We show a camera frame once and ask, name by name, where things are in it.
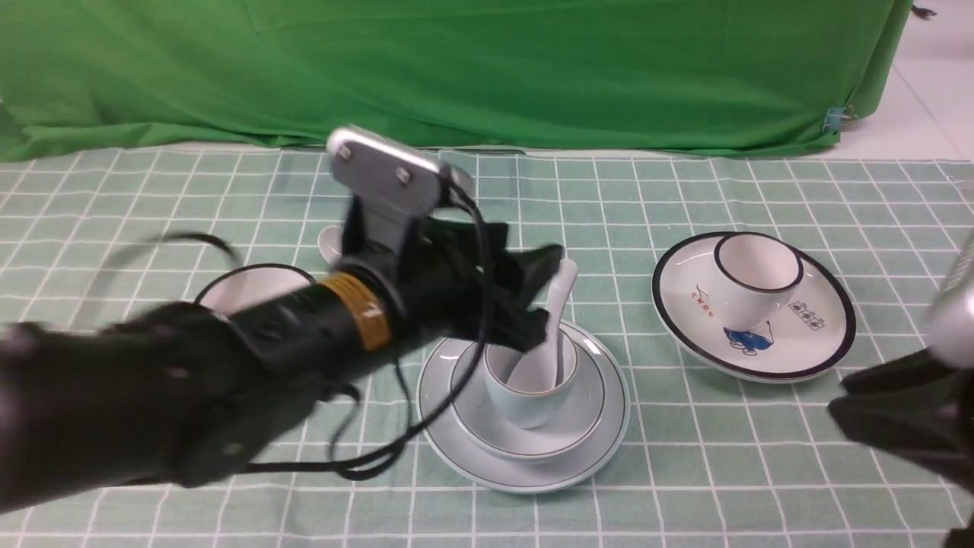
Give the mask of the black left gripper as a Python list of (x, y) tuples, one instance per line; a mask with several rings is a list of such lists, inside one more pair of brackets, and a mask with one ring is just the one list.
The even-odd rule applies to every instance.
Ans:
[(393, 229), (399, 249), (375, 240), (355, 199), (342, 236), (339, 281), (361, 349), (399, 358), (439, 337), (529, 352), (546, 342), (550, 314), (530, 305), (564, 256), (561, 245), (507, 250), (509, 226), (412, 216)]

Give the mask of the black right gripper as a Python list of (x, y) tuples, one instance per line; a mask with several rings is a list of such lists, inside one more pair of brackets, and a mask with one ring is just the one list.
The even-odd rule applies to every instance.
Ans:
[(828, 413), (845, 439), (973, 492), (973, 372), (923, 349), (856, 371)]

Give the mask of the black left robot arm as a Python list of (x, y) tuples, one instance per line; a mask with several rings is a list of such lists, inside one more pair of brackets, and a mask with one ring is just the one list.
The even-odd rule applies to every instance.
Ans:
[(89, 334), (34, 322), (2, 337), (2, 512), (100, 488), (197, 488), (237, 474), (382, 474), (452, 403), (360, 457), (258, 464), (317, 403), (434, 339), (530, 351), (549, 315), (533, 299), (563, 246), (508, 250), (508, 226), (412, 218), (397, 228), (350, 205), (342, 254), (317, 283), (228, 317), (171, 302)]

